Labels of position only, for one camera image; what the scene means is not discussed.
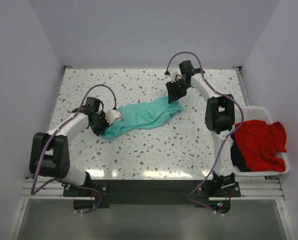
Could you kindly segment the teal t shirt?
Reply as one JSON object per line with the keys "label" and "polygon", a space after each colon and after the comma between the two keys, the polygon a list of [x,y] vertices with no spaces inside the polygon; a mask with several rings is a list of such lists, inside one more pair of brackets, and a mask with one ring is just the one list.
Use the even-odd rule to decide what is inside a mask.
{"label": "teal t shirt", "polygon": [[151,130],[169,122],[183,110],[179,102],[169,103],[167,96],[150,102],[127,104],[118,108],[122,118],[107,128],[102,136],[113,140],[134,129]]}

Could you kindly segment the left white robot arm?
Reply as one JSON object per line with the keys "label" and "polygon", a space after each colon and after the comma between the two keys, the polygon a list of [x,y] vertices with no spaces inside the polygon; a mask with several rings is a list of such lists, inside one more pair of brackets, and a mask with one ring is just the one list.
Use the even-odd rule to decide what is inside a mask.
{"label": "left white robot arm", "polygon": [[103,112],[102,101],[95,97],[87,97],[86,102],[74,109],[58,127],[46,132],[38,132],[33,137],[30,173],[33,174],[31,194],[35,195],[46,184],[37,188],[39,176],[50,177],[52,181],[74,186],[81,196],[87,196],[92,191],[91,177],[86,171],[80,170],[70,161],[69,144],[77,135],[91,129],[96,135],[103,135],[114,122],[121,119],[122,114],[114,107]]}

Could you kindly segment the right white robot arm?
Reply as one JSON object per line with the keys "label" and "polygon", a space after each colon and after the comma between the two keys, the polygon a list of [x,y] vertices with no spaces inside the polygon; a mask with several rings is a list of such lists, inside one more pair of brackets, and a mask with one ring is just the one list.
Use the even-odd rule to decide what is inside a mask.
{"label": "right white robot arm", "polygon": [[167,69],[165,75],[170,77],[166,83],[168,102],[173,103],[186,96],[187,90],[193,88],[206,101],[204,123],[211,132],[215,162],[210,172],[205,177],[203,184],[198,186],[199,191],[207,195],[224,196],[229,187],[234,186],[234,173],[228,166],[230,157],[230,133],[235,124],[235,107],[232,95],[217,93],[215,88],[203,77],[204,70],[194,68],[191,61],[183,61],[179,64],[179,71]]}

